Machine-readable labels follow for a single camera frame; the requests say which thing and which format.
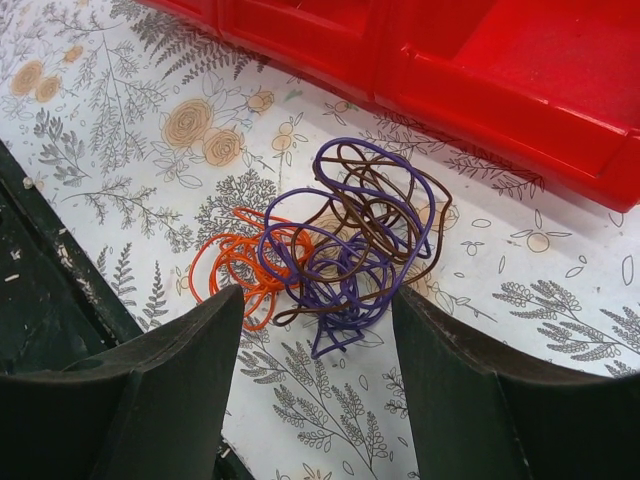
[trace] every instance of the white floral tablecloth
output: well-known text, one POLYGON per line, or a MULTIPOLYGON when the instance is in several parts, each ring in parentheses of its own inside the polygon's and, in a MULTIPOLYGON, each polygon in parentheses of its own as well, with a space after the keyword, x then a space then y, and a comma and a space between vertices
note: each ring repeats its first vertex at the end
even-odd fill
MULTIPOLYGON (((440 308, 550 362, 640 368, 640 209, 609 211, 126 0, 0 13, 0 137, 144 330, 195 305, 191 261, 239 231, 233 207, 310 185, 318 147, 353 136, 453 193, 440 264, 417 286, 440 308)), ((316 362, 313 334, 300 320, 242 339, 225 438, 257 480, 417 478, 389 318, 316 362)))

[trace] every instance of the white tabletop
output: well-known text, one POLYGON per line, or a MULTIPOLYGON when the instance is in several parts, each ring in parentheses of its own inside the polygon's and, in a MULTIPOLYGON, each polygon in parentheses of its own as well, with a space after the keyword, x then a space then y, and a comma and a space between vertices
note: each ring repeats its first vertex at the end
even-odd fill
MULTIPOLYGON (((233 207, 313 186, 318 147, 351 136, 453 193, 442 258, 417 286, 440 308, 556 364, 640 368, 638 208, 610 211, 128 1, 0 9, 0 137, 144 330, 195 305, 189 265, 237 230, 233 207)), ((299 319, 243 338, 225 438, 257 480, 417 478, 389 315, 318 362, 314 333, 299 319)))

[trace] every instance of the orange wire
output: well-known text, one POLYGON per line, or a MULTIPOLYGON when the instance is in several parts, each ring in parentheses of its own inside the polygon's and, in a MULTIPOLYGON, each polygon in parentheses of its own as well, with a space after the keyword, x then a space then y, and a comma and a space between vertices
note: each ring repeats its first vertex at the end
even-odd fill
MULTIPOLYGON (((247 310, 244 314, 244 318, 248 318, 253 312, 255 312, 258 307, 262 304, 263 300, 269 296, 270 297, 270 305, 269 311, 265 316, 264 320, 262 320, 258 325, 251 325, 244 322, 244 328, 249 331, 256 331, 264 328, 271 317, 273 316, 273 312, 275 310, 275 296, 276 293, 284 290, 285 285, 280 280, 271 276, 260 264, 260 259, 258 258, 258 244, 260 243, 260 239, 264 234, 264 224, 260 223, 257 220, 254 220, 251 216, 257 218, 264 218, 264 214, 260 213, 256 210, 252 210, 250 208, 238 207, 233 209, 233 215, 238 217, 240 220, 258 228, 260 231, 256 235, 251 237, 245 237, 243 235, 238 235, 235 233, 220 233, 211 237, 207 242, 202 246, 202 248, 198 251, 193 262, 191 264, 191 268, 189 269, 189 289, 193 294, 194 298, 198 303, 202 303, 202 298, 196 292, 196 289, 193 285, 193 272, 196 269, 196 264, 202 257, 202 254, 214 243, 219 242, 218 247, 220 248, 220 253, 213 263, 213 267, 211 268, 211 272, 209 273, 209 294, 214 295, 218 291, 220 291, 220 287, 218 286, 218 273, 219 270, 224 267, 231 278, 239 285, 242 286, 244 290, 244 301, 245 304, 249 304, 249 300, 253 301, 253 305, 247 310), (250 283, 244 280, 240 274, 234 269, 234 266, 238 265, 247 265, 251 268, 256 283, 250 283)), ((270 217, 271 219, 277 222, 287 223, 289 220, 280 217, 270 217)), ((306 262, 309 257, 313 254, 313 243, 311 241, 311 237, 305 231, 301 231, 296 239, 296 244, 292 245, 291 238, 293 234, 297 230, 296 227, 282 227, 280 229, 276 229, 273 231, 273 237, 276 241, 281 244, 286 245, 290 248, 299 248, 303 249, 303 253, 297 257, 300 263, 306 262)), ((265 244, 265 249, 270 250, 268 247, 268 243, 265 244)), ((278 272, 278 274, 282 277, 287 277, 291 274, 291 270, 286 267, 282 267, 280 265, 274 264, 267 256, 265 256, 264 261, 269 265, 271 269, 278 272)))

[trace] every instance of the red container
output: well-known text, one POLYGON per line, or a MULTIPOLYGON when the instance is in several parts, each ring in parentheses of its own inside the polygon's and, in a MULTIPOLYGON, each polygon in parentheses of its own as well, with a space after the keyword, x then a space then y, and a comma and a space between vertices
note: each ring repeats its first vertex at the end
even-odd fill
POLYGON ((145 0, 618 211, 640 202, 637 0, 145 0))

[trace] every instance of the tablecloth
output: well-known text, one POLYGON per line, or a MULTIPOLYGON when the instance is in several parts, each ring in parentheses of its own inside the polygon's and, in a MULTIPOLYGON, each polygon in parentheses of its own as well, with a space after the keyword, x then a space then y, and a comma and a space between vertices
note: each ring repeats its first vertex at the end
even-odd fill
MULTIPOLYGON (((441 309, 559 365, 640 367, 637 208, 610 211, 368 112, 137 3, 0 0, 0 12, 0 137, 145 331, 195 305, 193 257, 242 231, 234 207, 314 186, 318 147, 350 136, 453 193, 442 258, 415 285, 441 309)), ((308 319, 243 335, 227 441, 257 480, 418 478, 389 315, 345 354, 312 360, 313 335, 308 319)))

